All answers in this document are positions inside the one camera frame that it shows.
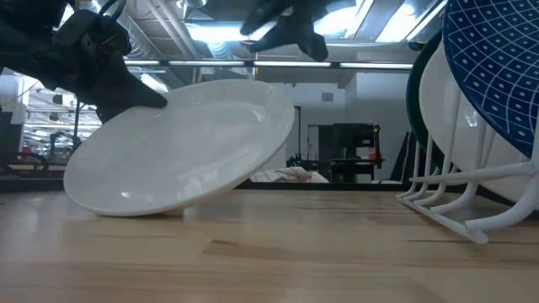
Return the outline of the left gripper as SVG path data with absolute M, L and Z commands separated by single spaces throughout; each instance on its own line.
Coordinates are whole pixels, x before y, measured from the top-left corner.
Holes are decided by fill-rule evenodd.
M 63 88 L 98 106 L 143 106 L 162 109 L 167 99 L 132 75 L 123 56 L 131 51 L 127 31 L 119 24 L 96 24 L 68 47 L 51 43 L 45 56 L 47 87 Z M 98 107 L 102 124 L 126 111 L 124 107 Z

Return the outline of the long LED light bar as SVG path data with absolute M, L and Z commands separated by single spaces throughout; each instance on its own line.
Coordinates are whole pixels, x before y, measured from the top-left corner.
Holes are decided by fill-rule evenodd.
M 410 63 L 314 62 L 314 61 L 166 61 L 125 60 L 127 66 L 186 67 L 300 67 L 323 69 L 410 70 Z

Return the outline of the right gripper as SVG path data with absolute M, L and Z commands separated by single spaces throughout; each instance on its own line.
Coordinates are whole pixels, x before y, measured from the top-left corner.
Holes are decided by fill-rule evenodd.
M 250 35 L 272 18 L 291 6 L 291 0 L 257 0 L 240 29 L 241 35 Z M 276 26 L 262 38 L 247 45 L 250 53 L 268 51 L 285 45 L 297 45 L 314 61 L 325 61 L 328 49 L 325 39 L 314 30 L 318 12 L 315 8 L 295 5 L 292 12 L 278 18 Z

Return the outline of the white plate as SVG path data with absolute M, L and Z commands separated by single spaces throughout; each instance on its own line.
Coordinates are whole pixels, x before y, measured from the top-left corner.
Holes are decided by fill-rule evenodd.
M 439 44 L 421 77 L 419 107 L 426 128 L 441 150 L 445 149 L 446 137 L 449 134 L 450 109 L 453 104 L 450 97 L 451 88 L 454 86 L 456 81 L 451 74 L 444 46 Z M 465 96 L 461 96 L 451 161 L 462 171 L 472 168 L 473 142 L 476 139 L 478 118 L 478 112 Z M 526 160 L 523 154 L 496 134 L 485 166 L 498 167 Z M 515 203 L 521 198 L 527 181 L 526 176 L 511 176 L 482 181 L 481 185 Z
M 63 187 L 75 204 L 108 216 L 190 207 L 259 171 L 295 120 L 290 96 L 267 82 L 199 82 L 164 97 L 162 109 L 103 123 L 72 154 Z

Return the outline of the black gantry frame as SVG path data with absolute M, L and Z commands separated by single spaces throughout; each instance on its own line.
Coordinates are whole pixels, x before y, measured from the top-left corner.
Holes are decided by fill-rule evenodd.
M 302 107 L 294 106 L 296 111 L 296 122 L 297 122 L 297 152 L 301 154 L 302 150 Z

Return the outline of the white striped dish towel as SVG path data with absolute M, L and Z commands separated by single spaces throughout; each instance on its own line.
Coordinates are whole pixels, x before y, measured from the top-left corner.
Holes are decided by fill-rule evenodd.
M 255 183 L 329 183 L 317 172 L 302 167 L 285 167 L 253 174 L 249 180 Z

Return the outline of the black aluminium table frame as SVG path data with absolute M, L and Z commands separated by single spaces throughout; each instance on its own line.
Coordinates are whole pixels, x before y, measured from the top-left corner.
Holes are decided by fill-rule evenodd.
M 113 185 L 106 183 L 105 185 L 91 185 L 83 183 L 82 185 L 65 185 L 60 178 L 0 178 L 0 194 L 11 193 L 30 193 L 30 192 L 49 192 L 71 189 L 82 189 L 83 191 L 99 192 L 100 189 L 105 189 L 112 185 L 112 189 L 126 189 L 126 186 Z M 397 183 L 255 183 L 252 181 L 244 181 L 232 186 L 232 189 L 254 189 L 254 190 L 299 190 L 299 191 L 351 191 L 351 192 L 405 192 L 410 184 Z M 158 185 L 135 185 L 135 190 L 150 189 L 150 193 L 158 194 L 171 192 L 175 193 L 182 189 L 182 186 L 159 183 Z M 464 192 L 464 185 L 453 185 L 446 188 L 447 193 L 461 194 Z M 482 186 L 477 189 L 477 195 L 490 199 L 502 205 L 511 205 L 509 199 L 503 198 Z

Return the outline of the black background desk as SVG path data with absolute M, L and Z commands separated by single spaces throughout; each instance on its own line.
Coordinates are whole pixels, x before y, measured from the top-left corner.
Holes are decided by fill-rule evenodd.
M 332 183 L 358 183 L 360 175 L 375 178 L 375 170 L 380 169 L 383 158 L 335 158 L 329 162 L 330 180 Z

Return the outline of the large dark green plate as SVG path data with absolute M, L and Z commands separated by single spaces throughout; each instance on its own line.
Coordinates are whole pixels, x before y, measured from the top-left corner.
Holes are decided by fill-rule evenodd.
M 432 57 L 441 41 L 442 33 L 439 30 L 428 42 L 426 42 L 419 52 L 411 72 L 409 73 L 406 93 L 406 109 L 408 121 L 411 126 L 410 147 L 411 152 L 415 152 L 415 147 L 419 147 L 419 173 L 424 171 L 424 160 L 428 142 L 428 131 L 426 129 L 420 107 L 419 107 L 419 85 L 424 69 Z

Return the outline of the black computer monitor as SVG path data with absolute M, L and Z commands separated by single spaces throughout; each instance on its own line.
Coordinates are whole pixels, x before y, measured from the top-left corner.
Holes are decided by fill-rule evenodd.
M 335 146 L 340 157 L 357 157 L 358 148 L 375 147 L 373 124 L 333 124 Z

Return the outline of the plate with blue pattern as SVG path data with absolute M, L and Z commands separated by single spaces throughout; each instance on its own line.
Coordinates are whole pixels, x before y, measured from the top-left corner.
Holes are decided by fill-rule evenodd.
M 531 157 L 539 118 L 539 0 L 447 0 L 442 40 L 471 106 Z

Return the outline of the background metal shelving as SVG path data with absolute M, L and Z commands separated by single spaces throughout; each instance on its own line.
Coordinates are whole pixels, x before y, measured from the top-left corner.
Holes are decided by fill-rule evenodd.
M 95 107 L 59 88 L 32 88 L 24 96 L 22 154 L 13 168 L 29 177 L 59 178 L 72 154 L 101 126 Z

